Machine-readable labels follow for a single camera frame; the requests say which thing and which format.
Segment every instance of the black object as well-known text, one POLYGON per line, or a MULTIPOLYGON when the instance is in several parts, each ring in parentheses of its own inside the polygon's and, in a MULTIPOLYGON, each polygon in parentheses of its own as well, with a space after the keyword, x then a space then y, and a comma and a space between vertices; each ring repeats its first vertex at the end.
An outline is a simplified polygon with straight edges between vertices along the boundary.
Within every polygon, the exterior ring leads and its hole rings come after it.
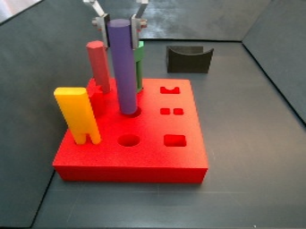
POLYGON ((167 47, 167 72, 209 73, 214 48, 203 53, 203 47, 167 47))

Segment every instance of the gray wall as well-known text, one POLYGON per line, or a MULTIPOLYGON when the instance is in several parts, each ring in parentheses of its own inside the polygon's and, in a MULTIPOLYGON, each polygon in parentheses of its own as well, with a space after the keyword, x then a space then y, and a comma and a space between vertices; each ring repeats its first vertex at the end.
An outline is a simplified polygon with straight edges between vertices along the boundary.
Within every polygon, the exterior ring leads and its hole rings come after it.
POLYGON ((276 0, 244 39, 272 81, 306 122, 306 1, 276 0))
POLYGON ((0 227, 30 226, 66 124, 52 92, 84 86, 99 38, 83 1, 48 0, 0 26, 0 227))
MULTIPOLYGON (((135 0, 99 1, 111 18, 130 18, 135 0)), ((142 38, 242 40, 270 0, 151 0, 142 38)))

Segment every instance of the gray floor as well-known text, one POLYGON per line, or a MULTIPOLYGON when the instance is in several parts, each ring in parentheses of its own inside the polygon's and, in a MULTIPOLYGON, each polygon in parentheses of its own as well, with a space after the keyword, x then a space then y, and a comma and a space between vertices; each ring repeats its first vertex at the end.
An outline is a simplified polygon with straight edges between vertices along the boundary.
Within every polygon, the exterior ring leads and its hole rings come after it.
POLYGON ((306 1, 273 1, 244 39, 244 44, 304 122, 306 122, 305 12, 306 1))
POLYGON ((202 185, 63 182, 35 227, 305 227, 306 134, 241 43, 151 41, 149 78, 190 79, 210 170, 202 185), (167 74, 167 45, 215 48, 210 73, 167 74))

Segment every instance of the red block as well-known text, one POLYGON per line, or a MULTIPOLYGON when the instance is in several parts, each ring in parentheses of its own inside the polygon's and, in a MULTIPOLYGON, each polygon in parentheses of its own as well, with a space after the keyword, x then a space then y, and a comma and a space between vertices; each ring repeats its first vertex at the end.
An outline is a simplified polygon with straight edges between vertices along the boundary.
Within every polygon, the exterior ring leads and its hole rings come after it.
POLYGON ((201 183, 209 161, 187 80, 143 80, 139 112, 119 111, 115 81, 102 95, 95 80, 88 95, 102 142, 74 143, 67 131, 54 159, 66 181, 201 183))

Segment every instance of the yellow block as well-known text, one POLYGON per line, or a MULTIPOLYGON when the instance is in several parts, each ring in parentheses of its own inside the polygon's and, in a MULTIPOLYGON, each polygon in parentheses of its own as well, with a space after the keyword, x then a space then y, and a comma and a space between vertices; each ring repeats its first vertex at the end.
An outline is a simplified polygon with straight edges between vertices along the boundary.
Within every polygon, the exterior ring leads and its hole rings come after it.
POLYGON ((86 144, 87 134, 93 143, 98 144, 101 133, 86 88, 58 88, 54 96, 76 144, 86 144))

